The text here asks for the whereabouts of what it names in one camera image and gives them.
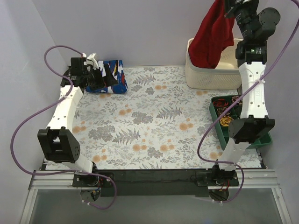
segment plastic basket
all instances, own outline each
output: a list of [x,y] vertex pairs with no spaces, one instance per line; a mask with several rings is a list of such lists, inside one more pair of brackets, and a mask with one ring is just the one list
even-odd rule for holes
[[193,39],[188,41],[185,75],[187,85],[204,90],[232,90],[241,86],[241,76],[235,58],[235,49],[242,39],[234,39],[234,46],[227,47],[221,54],[215,69],[195,67],[189,57],[188,49]]
[[[215,107],[213,105],[213,102],[218,100],[218,99],[224,99],[224,100],[228,101],[228,107],[229,107],[233,103],[232,97],[234,97],[234,96],[237,96],[237,95],[213,97],[211,99],[209,110],[210,110],[213,122],[216,121],[217,118],[218,118],[218,115],[217,115],[218,107]],[[241,105],[236,105],[230,110],[230,114],[228,116],[230,116],[232,119],[239,119],[240,115],[241,115],[241,111],[242,111],[242,106]],[[217,136],[219,138],[221,148],[224,150],[226,145],[228,144],[228,140],[229,140],[228,127],[224,127],[220,124],[220,122],[218,122],[215,125],[215,130],[217,132]],[[268,132],[263,137],[257,139],[247,149],[261,148],[261,147],[264,147],[264,146],[269,145],[271,143],[272,143],[272,137],[270,136],[270,133]]]

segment white basket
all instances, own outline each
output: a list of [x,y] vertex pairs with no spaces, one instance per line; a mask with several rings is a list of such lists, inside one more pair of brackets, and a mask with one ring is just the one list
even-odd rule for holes
[[235,58],[235,49],[239,41],[234,39],[234,46],[227,47],[221,54],[220,61],[215,69],[195,67],[189,57],[188,49],[193,41],[188,41],[186,53],[185,75],[187,85],[191,88],[204,90],[232,90],[241,86],[241,76]]

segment cloth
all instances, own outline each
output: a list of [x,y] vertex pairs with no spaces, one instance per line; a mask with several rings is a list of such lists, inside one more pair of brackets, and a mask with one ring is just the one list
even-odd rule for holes
[[[236,90],[197,90],[187,86],[184,66],[124,68],[126,94],[85,93],[78,103],[72,133],[81,153],[98,169],[211,168],[197,156],[197,146],[213,123],[211,98]],[[201,153],[220,158],[215,129]],[[239,163],[260,168],[255,149],[247,149]],[[48,162],[47,169],[67,169]]]
[[234,18],[225,18],[224,0],[216,0],[202,21],[200,28],[189,46],[192,64],[199,68],[214,69],[221,52],[234,45],[232,28]]
[[93,93],[117,93],[117,94],[126,93],[128,91],[128,85],[125,79],[125,74],[123,72],[122,60],[98,61],[98,63],[103,77],[106,76],[104,64],[109,65],[113,77],[117,80],[118,85],[113,85],[113,86],[109,86],[97,90],[91,90],[91,88],[88,86],[86,88],[86,91],[93,92]]

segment green tray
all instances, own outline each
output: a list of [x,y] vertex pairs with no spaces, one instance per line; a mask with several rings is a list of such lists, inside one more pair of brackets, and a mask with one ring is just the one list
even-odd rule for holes
[[[228,106],[230,106],[232,104],[231,99],[234,96],[237,96],[237,95],[213,97],[211,99],[211,104],[210,104],[209,110],[210,110],[213,122],[216,121],[218,118],[218,115],[216,112],[216,110],[218,108],[214,107],[213,102],[218,99],[225,99],[226,101],[228,101]],[[233,119],[239,119],[240,115],[241,115],[241,111],[242,111],[242,106],[235,106],[233,109],[231,109],[229,116]],[[215,129],[216,129],[216,132],[217,132],[217,135],[219,138],[221,148],[224,150],[228,143],[228,140],[229,140],[228,127],[223,127],[222,125],[220,125],[220,122],[218,122],[215,125]],[[272,143],[272,138],[269,133],[266,133],[263,137],[257,139],[253,144],[251,144],[247,149],[260,148],[260,147],[266,146],[271,143]]]

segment wire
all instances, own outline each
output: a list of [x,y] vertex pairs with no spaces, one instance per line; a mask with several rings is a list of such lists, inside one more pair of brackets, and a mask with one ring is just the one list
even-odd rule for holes
[[228,188],[229,188],[229,180],[228,180],[228,186],[226,187],[225,191],[227,191],[227,190],[228,190]]
[[222,191],[223,187],[225,185],[225,182],[223,183],[222,187],[220,189],[218,189],[219,191]]
[[[298,7],[299,9],[299,2],[298,0],[291,0],[292,2],[294,2],[296,4],[296,6]],[[287,47],[289,46],[291,40],[293,39],[293,37],[295,36],[295,33],[297,32],[297,29],[299,27],[299,19],[297,21],[297,24],[290,36],[290,38],[288,39],[288,41],[286,42],[284,48],[281,50],[281,52],[279,53],[279,55],[277,56],[276,60],[274,61],[274,63],[272,64],[272,66],[269,68],[269,70],[260,77],[259,81],[263,80],[272,70],[273,68],[276,66],[276,64],[278,63],[278,61],[280,60],[281,56],[284,54],[285,50],[287,49]],[[241,185],[240,185],[240,188],[238,189],[238,191],[236,192],[236,194],[228,199],[227,201],[224,201],[224,202],[219,202],[219,203],[228,203],[228,202],[231,202],[233,201],[238,195],[239,193],[241,192],[242,190],[242,187],[243,187],[243,184],[244,184],[244,171],[242,169],[242,167],[238,164],[235,164],[233,162],[230,162],[230,161],[214,161],[214,160],[208,160],[208,159],[205,159],[203,158],[201,155],[200,155],[200,147],[204,141],[204,139],[206,138],[206,136],[208,135],[208,133],[212,130],[212,128],[220,121],[221,118],[223,118],[223,116],[225,116],[225,114],[227,112],[229,112],[238,102],[240,102],[250,91],[252,91],[258,84],[259,84],[259,81],[255,82],[247,91],[245,91],[243,93],[243,95],[241,95],[231,106],[229,106],[218,118],[216,121],[214,121],[214,123],[207,129],[207,131],[204,133],[204,135],[202,136],[200,142],[199,142],[199,145],[198,145],[198,148],[197,148],[197,155],[198,157],[203,160],[203,161],[206,161],[206,162],[212,162],[212,163],[226,163],[226,164],[232,164],[232,165],[235,165],[236,167],[238,167],[240,170],[241,170],[241,173],[242,173],[242,182],[241,182]],[[203,200],[203,201],[210,201],[209,199],[204,199],[204,198],[199,198],[200,200]]]
[[49,175],[55,175],[55,174],[63,174],[63,173],[75,173],[75,172],[80,172],[80,173],[83,173],[83,174],[86,174],[86,175],[93,175],[93,176],[98,176],[98,177],[102,177],[102,178],[105,178],[105,179],[108,179],[113,187],[114,187],[114,197],[113,197],[113,200],[112,202],[107,206],[107,207],[100,207],[98,205],[93,205],[92,203],[89,203],[88,201],[84,201],[85,203],[87,204],[90,204],[91,206],[94,206],[98,209],[101,209],[101,210],[106,210],[108,208],[110,208],[113,203],[115,202],[116,200],[116,196],[117,196],[117,188],[116,188],[116,185],[115,185],[115,182],[108,176],[105,176],[105,175],[101,175],[101,174],[93,174],[93,173],[88,173],[88,172],[84,172],[84,171],[78,171],[78,170],[73,170],[73,169],[70,169],[70,170],[62,170],[62,171],[58,171],[58,172],[53,172],[53,173],[34,173],[34,172],[30,172],[28,170],[26,170],[17,160],[16,156],[15,156],[15,153],[14,153],[14,140],[15,140],[15,137],[18,133],[18,131],[20,130],[20,128],[27,122],[29,121],[30,119],[34,118],[35,116],[39,115],[40,113],[56,106],[57,104],[61,103],[66,97],[69,96],[69,94],[71,93],[72,89],[73,89],[73,82],[71,81],[70,78],[66,77],[66,76],[63,76],[63,75],[60,75],[58,72],[56,72],[54,69],[51,68],[51,66],[49,65],[48,63],[48,60],[47,60],[47,54],[52,50],[52,49],[55,49],[55,48],[67,48],[67,49],[70,49],[70,50],[73,50],[77,53],[79,53],[80,55],[83,55],[81,52],[75,50],[74,48],[71,48],[71,47],[68,47],[68,46],[65,46],[65,45],[56,45],[56,46],[53,46],[53,47],[50,47],[49,49],[46,50],[44,56],[43,56],[43,59],[46,63],[46,66],[56,75],[58,75],[59,77],[61,78],[65,78],[67,79],[69,82],[70,82],[70,89],[68,90],[68,92],[66,93],[66,95],[64,97],[61,97],[58,101],[56,101],[55,103],[41,109],[40,111],[32,114],[31,116],[29,116],[28,118],[26,118],[25,120],[23,120],[16,128],[16,130],[14,131],[12,137],[11,137],[11,140],[10,140],[10,153],[11,153],[11,156],[15,162],[15,164],[17,165],[17,167],[22,170],[24,173],[26,174],[29,174],[29,175],[36,175],[36,176],[49,176]]

